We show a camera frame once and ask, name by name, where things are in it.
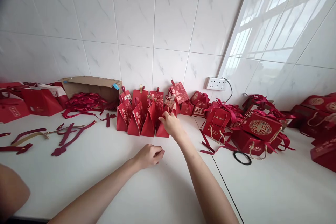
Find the cardboard box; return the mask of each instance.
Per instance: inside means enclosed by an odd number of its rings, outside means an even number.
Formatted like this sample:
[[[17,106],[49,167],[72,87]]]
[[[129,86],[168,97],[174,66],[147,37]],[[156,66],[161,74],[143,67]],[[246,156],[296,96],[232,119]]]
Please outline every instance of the cardboard box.
[[[63,78],[64,90],[70,99],[74,94],[97,93],[106,101],[114,102],[119,100],[119,95],[123,92],[121,80],[112,80],[92,76],[76,76],[73,78]]]

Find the red strap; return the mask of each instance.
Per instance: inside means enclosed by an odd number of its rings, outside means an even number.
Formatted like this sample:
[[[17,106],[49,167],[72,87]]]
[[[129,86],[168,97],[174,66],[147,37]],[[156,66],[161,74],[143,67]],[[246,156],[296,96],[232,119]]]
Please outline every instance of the red strap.
[[[30,130],[30,131],[23,132],[23,133],[19,134],[19,135],[15,138],[15,140],[14,140],[13,142],[11,142],[10,144],[12,145],[12,144],[16,143],[16,142],[20,139],[20,137],[22,137],[22,136],[24,136],[24,135],[28,135],[28,134],[30,134],[30,133],[35,133],[35,132],[40,132],[40,131],[46,131],[46,130],[47,130],[46,128],[40,128],[40,129],[32,129],[32,130]]]

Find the power socket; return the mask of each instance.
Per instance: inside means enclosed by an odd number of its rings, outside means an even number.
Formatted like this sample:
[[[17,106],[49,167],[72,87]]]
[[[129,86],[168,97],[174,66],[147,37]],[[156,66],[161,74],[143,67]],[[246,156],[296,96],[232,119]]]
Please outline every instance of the power socket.
[[[225,91],[226,83],[225,79],[208,77],[206,89]]]

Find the hand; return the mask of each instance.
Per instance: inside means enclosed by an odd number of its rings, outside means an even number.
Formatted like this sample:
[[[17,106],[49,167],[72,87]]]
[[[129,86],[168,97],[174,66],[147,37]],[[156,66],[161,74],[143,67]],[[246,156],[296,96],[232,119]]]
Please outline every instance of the hand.
[[[161,146],[146,144],[132,159],[138,169],[141,170],[158,164],[164,153],[165,151]]]
[[[181,126],[180,120],[178,120],[173,113],[168,114],[168,112],[165,111],[163,115],[165,118],[159,117],[159,120],[163,123],[167,133],[175,140],[176,137],[186,134],[185,130]]]

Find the tan strap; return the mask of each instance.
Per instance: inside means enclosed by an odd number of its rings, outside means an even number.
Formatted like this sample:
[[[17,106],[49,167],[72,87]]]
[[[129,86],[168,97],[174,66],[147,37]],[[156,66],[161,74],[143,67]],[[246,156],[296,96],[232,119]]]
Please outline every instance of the tan strap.
[[[42,135],[42,136],[44,136],[44,139],[49,139],[49,136],[47,136],[45,133],[42,133],[42,132],[36,132],[36,133],[34,133],[34,134],[31,134],[31,135],[29,135],[29,136],[26,136],[25,138],[22,138],[21,140],[19,140],[19,141],[13,143],[11,146],[18,146],[18,145],[20,145],[20,144],[26,142],[26,141],[29,140],[30,138],[36,137],[36,136],[38,136],[38,135]]]

